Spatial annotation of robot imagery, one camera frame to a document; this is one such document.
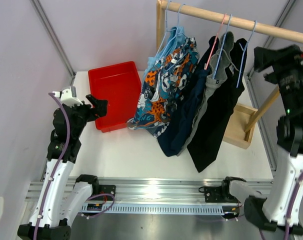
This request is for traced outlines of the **black shorts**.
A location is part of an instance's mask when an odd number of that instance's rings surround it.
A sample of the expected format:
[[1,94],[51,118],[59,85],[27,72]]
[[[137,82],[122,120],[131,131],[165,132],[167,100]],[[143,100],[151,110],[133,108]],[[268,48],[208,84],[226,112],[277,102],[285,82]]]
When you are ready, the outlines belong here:
[[247,60],[247,51],[244,55],[243,73],[237,86],[243,51],[247,40],[238,39],[230,52],[232,64],[226,69],[227,80],[214,92],[208,100],[205,114],[201,118],[196,134],[187,146],[196,170],[200,173],[213,163],[218,155],[229,119],[234,113],[234,107],[245,90],[242,82]]

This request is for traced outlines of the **light blue shorts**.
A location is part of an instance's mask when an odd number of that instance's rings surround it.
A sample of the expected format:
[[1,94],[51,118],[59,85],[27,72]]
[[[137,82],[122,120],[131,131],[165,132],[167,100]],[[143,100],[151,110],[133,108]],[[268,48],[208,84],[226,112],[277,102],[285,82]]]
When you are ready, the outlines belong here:
[[162,57],[171,54],[175,49],[185,43],[186,35],[183,26],[174,26],[169,31],[170,35],[167,39],[166,45],[162,50],[159,50],[155,56],[151,56],[147,60],[147,68],[144,71],[143,78],[145,79],[147,73],[157,65],[157,62]]

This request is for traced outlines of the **blue hanger of patterned shorts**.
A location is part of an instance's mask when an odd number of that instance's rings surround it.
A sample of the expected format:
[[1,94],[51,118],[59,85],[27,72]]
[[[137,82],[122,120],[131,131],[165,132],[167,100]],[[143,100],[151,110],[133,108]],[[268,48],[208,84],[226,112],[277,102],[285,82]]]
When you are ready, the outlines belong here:
[[177,12],[177,24],[175,27],[173,27],[171,30],[173,30],[174,32],[174,35],[173,37],[170,39],[169,41],[169,46],[172,46],[173,50],[175,50],[180,44],[178,43],[179,40],[178,40],[178,35],[180,34],[181,32],[181,29],[183,30],[184,28],[182,26],[180,26],[180,11],[181,11],[181,8],[185,5],[185,3],[181,4],[179,9],[178,9],[178,12]]

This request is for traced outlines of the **red plastic bin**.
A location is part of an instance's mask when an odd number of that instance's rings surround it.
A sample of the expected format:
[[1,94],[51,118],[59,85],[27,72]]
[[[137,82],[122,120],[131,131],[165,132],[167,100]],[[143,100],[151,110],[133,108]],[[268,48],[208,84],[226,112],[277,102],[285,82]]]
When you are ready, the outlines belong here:
[[88,71],[90,93],[96,99],[107,100],[106,116],[95,121],[103,133],[123,129],[136,112],[142,82],[136,65],[127,61]]

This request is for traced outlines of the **pink hanger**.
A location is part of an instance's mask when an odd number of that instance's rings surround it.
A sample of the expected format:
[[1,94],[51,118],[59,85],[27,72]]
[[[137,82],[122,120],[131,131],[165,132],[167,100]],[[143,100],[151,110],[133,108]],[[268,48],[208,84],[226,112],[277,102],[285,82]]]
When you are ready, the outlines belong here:
[[223,27],[223,25],[224,25],[224,22],[225,22],[226,17],[227,17],[227,13],[224,14],[223,19],[222,19],[222,22],[221,22],[221,24],[220,24],[220,26],[219,26],[219,29],[218,29],[217,33],[216,33],[216,36],[215,36],[215,38],[214,38],[214,42],[213,42],[213,45],[212,45],[212,47],[211,47],[211,50],[210,50],[210,53],[209,53],[207,62],[206,62],[206,64],[205,64],[205,66],[204,66],[204,70],[207,70],[207,69],[208,69],[208,66],[209,66],[209,63],[210,63],[211,56],[212,56],[212,54],[213,54],[213,51],[214,51],[214,48],[215,48],[217,39],[218,39],[219,34],[220,34],[220,31],[221,31],[221,29],[222,29],[222,27]]

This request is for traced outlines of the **grey shorts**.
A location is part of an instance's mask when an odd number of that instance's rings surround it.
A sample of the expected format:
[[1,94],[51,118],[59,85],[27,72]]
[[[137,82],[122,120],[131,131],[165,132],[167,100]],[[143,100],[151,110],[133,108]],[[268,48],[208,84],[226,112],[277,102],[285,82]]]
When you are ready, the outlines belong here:
[[210,58],[209,66],[211,73],[206,77],[205,89],[203,92],[203,98],[200,106],[198,107],[195,117],[192,122],[192,129],[189,137],[185,141],[182,150],[177,154],[177,156],[181,155],[182,152],[187,148],[188,144],[191,143],[192,139],[196,135],[197,128],[201,121],[201,118],[207,111],[208,108],[208,100],[215,93],[215,91],[227,80],[227,74],[225,69],[232,64],[231,60],[231,51],[234,47],[234,34],[231,31],[227,32],[225,43],[223,46],[222,54],[220,57],[219,66],[217,69],[217,73],[215,79],[213,79],[213,73],[215,70],[215,66],[217,63],[219,51],[221,48],[221,41],[218,44],[218,49]]

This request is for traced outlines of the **aluminium mounting rail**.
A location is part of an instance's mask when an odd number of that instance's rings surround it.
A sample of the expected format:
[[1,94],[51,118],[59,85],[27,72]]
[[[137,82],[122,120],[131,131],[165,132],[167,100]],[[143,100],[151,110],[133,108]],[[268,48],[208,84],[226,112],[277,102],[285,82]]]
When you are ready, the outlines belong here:
[[[204,203],[199,187],[218,187],[223,179],[170,179],[170,178],[112,178],[101,177],[100,185],[115,185],[117,203],[127,204],[194,204]],[[63,187],[63,199],[72,192],[76,177],[69,177]],[[247,179],[254,190],[268,195],[273,179]],[[37,202],[44,181],[32,181],[25,201]]]

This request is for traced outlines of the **blue hanger of grey shorts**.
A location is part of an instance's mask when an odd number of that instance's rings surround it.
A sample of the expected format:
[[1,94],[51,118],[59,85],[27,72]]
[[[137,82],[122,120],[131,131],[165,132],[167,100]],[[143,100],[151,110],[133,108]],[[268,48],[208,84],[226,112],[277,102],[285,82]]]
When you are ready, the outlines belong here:
[[233,15],[230,14],[229,20],[228,20],[228,23],[227,23],[227,27],[226,27],[226,30],[225,30],[225,33],[222,36],[222,41],[221,41],[221,46],[220,46],[220,50],[219,50],[216,66],[215,66],[214,71],[213,71],[213,79],[215,79],[216,74],[217,74],[217,70],[218,70],[218,67],[219,67],[219,64],[220,64],[220,59],[221,59],[222,51],[224,49],[224,44],[225,44],[225,41],[226,41],[226,35],[227,35],[228,30],[229,30],[229,26],[230,26],[232,17],[233,17]]

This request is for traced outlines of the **navy blue shorts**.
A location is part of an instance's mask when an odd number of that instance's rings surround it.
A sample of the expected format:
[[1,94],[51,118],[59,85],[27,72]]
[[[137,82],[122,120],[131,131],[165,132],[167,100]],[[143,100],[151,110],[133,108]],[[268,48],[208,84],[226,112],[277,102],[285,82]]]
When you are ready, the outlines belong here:
[[[203,100],[206,79],[211,74],[210,68],[207,68],[207,70],[204,68],[213,46],[214,38],[215,36],[212,36],[208,41],[209,48],[189,77],[188,85],[182,91],[182,96],[177,102],[177,109],[172,114],[168,127],[157,138],[161,150],[167,157],[178,155],[191,134],[194,117]],[[213,51],[218,49],[218,44],[219,42],[217,41]]]

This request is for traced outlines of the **colourful patterned shorts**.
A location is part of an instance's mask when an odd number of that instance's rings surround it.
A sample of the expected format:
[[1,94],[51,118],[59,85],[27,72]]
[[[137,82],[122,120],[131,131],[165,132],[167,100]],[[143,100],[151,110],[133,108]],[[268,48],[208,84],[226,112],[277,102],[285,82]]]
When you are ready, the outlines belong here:
[[186,38],[182,45],[157,60],[144,77],[136,112],[127,127],[145,129],[155,138],[164,133],[198,60],[194,37]]

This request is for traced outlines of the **light blue wire hanger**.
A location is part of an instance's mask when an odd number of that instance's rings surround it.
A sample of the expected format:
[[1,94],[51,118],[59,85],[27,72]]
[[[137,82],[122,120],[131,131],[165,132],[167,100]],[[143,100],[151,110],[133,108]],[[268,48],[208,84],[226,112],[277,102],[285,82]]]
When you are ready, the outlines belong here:
[[239,88],[241,76],[242,76],[242,73],[243,73],[243,65],[244,65],[245,53],[247,52],[247,48],[248,48],[249,42],[252,39],[252,36],[253,36],[253,34],[254,34],[255,30],[256,30],[257,24],[258,24],[258,21],[255,20],[254,21],[254,25],[253,25],[253,29],[251,31],[251,34],[250,34],[250,36],[249,36],[246,44],[244,45],[244,47],[242,47],[242,45],[239,44],[239,46],[240,46],[240,48],[242,50],[242,56],[241,56],[241,62],[240,62],[239,73],[238,73],[237,84],[236,84],[236,88],[237,89]]

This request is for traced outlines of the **aluminium corner post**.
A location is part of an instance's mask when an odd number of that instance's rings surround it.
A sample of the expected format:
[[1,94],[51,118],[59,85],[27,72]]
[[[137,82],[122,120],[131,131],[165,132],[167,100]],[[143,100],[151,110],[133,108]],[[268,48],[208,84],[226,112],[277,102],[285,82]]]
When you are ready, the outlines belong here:
[[[276,19],[276,22],[274,24],[275,27],[282,28],[294,10],[295,6],[299,3],[299,0],[287,0],[284,7],[282,8],[279,16]],[[268,36],[263,44],[263,48],[270,48],[274,41],[276,40],[276,37],[274,36]]]
[[45,31],[47,32],[58,56],[60,57],[66,71],[68,72],[70,78],[73,80],[75,78],[76,72],[74,71],[66,52],[48,18],[46,11],[44,10],[40,0],[30,0],[36,14],[38,15],[40,22],[42,23]]

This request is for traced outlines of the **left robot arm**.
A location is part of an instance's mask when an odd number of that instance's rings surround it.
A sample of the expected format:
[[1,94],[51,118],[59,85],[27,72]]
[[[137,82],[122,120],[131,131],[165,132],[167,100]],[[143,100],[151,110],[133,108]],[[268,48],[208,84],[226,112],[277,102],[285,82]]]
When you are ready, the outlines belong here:
[[53,113],[54,129],[47,148],[47,163],[42,189],[33,214],[27,224],[21,224],[17,236],[22,240],[68,240],[71,227],[80,215],[82,205],[97,198],[115,200],[115,194],[103,192],[98,177],[81,174],[72,192],[63,199],[65,187],[81,148],[80,136],[88,122],[107,114],[108,101],[86,96],[89,103],[68,97],[62,92],[50,92],[57,103]]

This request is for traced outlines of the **right aluminium corner post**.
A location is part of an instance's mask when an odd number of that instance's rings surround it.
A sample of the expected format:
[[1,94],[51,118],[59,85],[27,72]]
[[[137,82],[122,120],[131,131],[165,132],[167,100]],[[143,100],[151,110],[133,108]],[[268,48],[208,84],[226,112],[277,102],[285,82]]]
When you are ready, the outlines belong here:
[[[279,16],[276,19],[276,22],[274,24],[275,27],[282,28],[294,10],[295,6],[299,3],[299,0],[287,0],[284,7],[282,8]],[[270,48],[274,41],[276,40],[276,37],[274,36],[268,36],[263,44],[263,48]]]

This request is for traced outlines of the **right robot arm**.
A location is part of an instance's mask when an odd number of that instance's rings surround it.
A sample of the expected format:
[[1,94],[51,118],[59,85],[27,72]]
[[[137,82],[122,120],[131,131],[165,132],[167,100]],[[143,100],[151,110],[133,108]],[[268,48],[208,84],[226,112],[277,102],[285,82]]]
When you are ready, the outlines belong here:
[[243,205],[246,220],[260,231],[284,231],[302,236],[299,209],[303,198],[303,51],[293,44],[281,49],[254,49],[254,70],[272,67],[264,79],[279,88],[285,115],[278,120],[278,167],[267,197],[250,187],[243,178],[226,177],[219,186],[202,186],[199,192],[208,203],[231,203],[232,217]]

